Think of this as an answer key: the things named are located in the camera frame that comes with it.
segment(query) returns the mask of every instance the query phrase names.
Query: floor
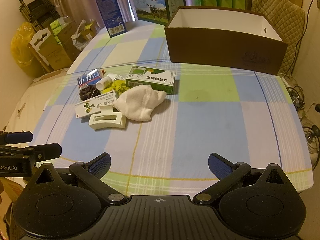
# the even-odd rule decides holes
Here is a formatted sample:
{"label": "floor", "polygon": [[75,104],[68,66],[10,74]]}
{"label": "floor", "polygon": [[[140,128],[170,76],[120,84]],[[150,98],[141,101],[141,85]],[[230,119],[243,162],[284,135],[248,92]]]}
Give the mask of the floor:
{"label": "floor", "polygon": [[320,239],[320,164],[315,168],[313,178],[313,187],[300,193],[307,208],[307,217],[299,233],[303,240]]}

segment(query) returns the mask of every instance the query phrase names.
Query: white towel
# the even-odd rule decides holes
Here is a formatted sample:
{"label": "white towel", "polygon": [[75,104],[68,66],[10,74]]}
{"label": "white towel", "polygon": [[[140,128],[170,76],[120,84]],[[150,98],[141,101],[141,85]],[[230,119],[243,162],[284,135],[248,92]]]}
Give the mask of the white towel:
{"label": "white towel", "polygon": [[113,106],[128,119],[149,121],[153,109],[161,104],[167,93],[156,91],[150,85],[140,85],[122,93]]}

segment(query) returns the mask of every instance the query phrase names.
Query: triangular cutout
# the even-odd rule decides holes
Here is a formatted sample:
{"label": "triangular cutout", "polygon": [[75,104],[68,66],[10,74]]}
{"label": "triangular cutout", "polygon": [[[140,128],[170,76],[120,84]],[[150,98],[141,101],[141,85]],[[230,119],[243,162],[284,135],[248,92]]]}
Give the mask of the triangular cutout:
{"label": "triangular cutout", "polygon": [[267,178],[267,182],[276,183],[276,184],[284,184],[283,180],[281,179],[281,177],[276,169],[273,169],[270,172],[270,174]]}
{"label": "triangular cutout", "polygon": [[54,181],[54,179],[53,179],[50,171],[48,169],[43,169],[41,175],[39,176],[39,178],[36,181],[36,184],[53,182],[53,181]]}

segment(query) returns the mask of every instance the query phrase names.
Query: quilted chair cover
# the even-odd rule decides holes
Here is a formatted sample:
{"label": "quilted chair cover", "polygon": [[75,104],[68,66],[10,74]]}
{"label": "quilted chair cover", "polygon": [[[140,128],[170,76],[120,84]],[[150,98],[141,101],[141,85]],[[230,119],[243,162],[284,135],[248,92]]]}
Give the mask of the quilted chair cover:
{"label": "quilted chair cover", "polygon": [[289,0],[252,0],[252,11],[264,14],[288,43],[279,72],[286,73],[293,62],[295,47],[302,36],[305,13]]}

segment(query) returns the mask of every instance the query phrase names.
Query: table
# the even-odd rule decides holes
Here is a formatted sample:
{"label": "table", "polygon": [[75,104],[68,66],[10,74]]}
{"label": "table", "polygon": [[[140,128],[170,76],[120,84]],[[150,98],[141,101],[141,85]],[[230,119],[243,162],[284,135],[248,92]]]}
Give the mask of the table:
{"label": "table", "polygon": [[[57,142],[55,167],[88,162],[102,152],[111,169],[101,179],[123,194],[194,194],[218,179],[208,168],[216,152],[253,168],[278,163],[297,191],[313,185],[306,140],[290,97],[278,76],[219,66],[172,63],[164,26],[137,21],[109,38],[104,28],[71,66],[44,110],[32,144]],[[176,72],[175,93],[149,122],[94,131],[76,119],[76,78],[88,70],[126,74],[132,65]]]}

